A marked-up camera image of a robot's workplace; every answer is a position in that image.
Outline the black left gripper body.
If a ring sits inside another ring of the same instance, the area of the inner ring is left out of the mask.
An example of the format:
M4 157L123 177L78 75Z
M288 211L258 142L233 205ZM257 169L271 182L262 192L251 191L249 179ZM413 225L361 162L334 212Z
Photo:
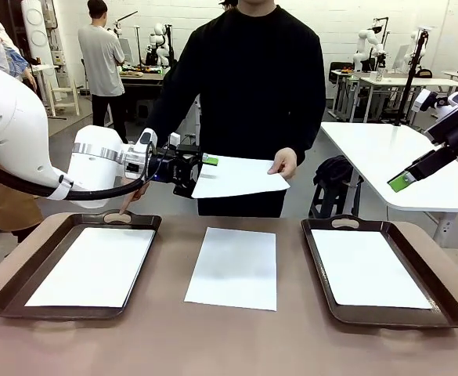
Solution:
M156 181L161 183L195 183L202 165L198 146L180 144L157 149L160 167Z

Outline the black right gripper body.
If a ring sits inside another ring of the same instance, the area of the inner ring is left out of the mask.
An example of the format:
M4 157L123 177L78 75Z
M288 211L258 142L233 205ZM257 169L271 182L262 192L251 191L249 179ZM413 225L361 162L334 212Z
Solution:
M426 135L439 149L431 150L428 155L445 151L458 157L458 107L453 107L443 117L440 117L427 131Z

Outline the person's right hand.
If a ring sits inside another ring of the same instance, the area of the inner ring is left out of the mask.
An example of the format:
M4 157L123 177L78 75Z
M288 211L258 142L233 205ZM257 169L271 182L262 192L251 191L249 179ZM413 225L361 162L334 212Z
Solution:
M124 201L122 203L119 213L121 215L124 214L128 210L128 207L130 206L131 203L139 200L146 193L149 186L150 184L146 183L142 187L140 187L138 190L127 194L124 197Z

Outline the person's left hand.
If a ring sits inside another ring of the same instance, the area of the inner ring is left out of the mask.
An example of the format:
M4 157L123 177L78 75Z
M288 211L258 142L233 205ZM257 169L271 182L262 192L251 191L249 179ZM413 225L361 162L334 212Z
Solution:
M272 167L268 170L268 174L279 174L285 180L290 180L294 177L297 168L298 157L291 148L287 147L276 153Z

